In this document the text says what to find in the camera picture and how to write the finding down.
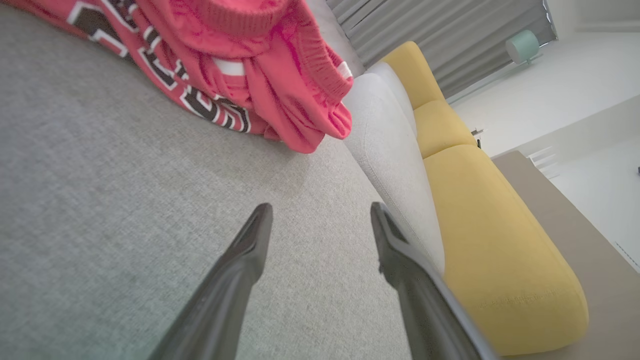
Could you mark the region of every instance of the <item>red clothing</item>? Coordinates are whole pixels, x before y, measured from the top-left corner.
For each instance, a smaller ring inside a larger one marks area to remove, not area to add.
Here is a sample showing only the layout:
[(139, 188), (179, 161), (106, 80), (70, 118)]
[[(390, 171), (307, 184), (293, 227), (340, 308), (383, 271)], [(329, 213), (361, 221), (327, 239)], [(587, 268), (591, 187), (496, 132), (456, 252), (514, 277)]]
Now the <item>red clothing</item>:
[(313, 152), (343, 139), (353, 77), (302, 0), (8, 0), (134, 61), (168, 97)]

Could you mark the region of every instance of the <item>gray sofa seat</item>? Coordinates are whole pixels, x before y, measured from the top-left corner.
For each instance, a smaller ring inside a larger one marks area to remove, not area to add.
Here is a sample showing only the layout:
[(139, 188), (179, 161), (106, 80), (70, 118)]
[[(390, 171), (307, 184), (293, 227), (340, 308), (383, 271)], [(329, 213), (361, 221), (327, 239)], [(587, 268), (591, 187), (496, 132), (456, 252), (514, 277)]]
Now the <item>gray sofa seat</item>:
[(99, 45), (0, 6), (0, 354), (144, 359), (252, 209), (274, 208), (238, 359), (403, 359), (380, 197), (345, 145), (208, 124)]

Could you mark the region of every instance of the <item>brown wall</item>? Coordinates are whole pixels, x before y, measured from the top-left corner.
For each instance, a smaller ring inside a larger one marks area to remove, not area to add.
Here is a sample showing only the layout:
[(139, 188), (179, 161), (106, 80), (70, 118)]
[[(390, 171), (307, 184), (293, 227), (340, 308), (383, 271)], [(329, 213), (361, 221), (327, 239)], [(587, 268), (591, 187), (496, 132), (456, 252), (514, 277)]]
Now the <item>brown wall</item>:
[(493, 162), (567, 260), (589, 304), (585, 338), (519, 359), (640, 359), (640, 274), (522, 154), (510, 152)]

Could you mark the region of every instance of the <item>light gray cushion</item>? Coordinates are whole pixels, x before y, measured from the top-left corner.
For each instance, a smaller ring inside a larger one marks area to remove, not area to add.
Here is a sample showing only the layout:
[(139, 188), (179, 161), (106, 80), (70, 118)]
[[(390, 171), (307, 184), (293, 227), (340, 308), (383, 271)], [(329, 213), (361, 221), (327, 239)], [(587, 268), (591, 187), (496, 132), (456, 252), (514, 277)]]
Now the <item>light gray cushion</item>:
[(364, 74), (355, 79), (343, 103), (353, 118), (347, 147), (405, 236), (420, 244), (444, 273), (442, 237), (427, 173), (391, 90), (377, 74)]
[(260, 202), (273, 232), (237, 359), (410, 358), (380, 197), (341, 141), (304, 155), (212, 125), (4, 4), (0, 31), (2, 358), (146, 359)]
[(396, 75), (391, 66), (385, 62), (379, 62), (374, 64), (372, 67), (367, 69), (366, 74), (376, 74), (378, 75), (382, 81), (384, 81), (391, 92), (396, 97), (402, 112), (404, 113), (404, 117), (411, 126), (414, 137), (418, 137), (418, 131), (415, 127), (415, 117), (413, 116), (413, 106), (411, 106), (411, 100), (409, 100), (409, 95), (407, 95), (402, 82)]

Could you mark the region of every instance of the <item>curtain fold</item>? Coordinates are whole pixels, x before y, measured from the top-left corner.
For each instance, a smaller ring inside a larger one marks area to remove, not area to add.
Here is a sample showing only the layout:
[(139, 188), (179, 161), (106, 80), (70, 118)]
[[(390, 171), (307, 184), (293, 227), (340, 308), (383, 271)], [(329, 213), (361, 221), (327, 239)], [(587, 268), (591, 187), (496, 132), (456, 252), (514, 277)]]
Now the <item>curtain fold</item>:
[(412, 40), (445, 97), (509, 64), (504, 42), (524, 29), (555, 40), (543, 0), (327, 0), (365, 67)]

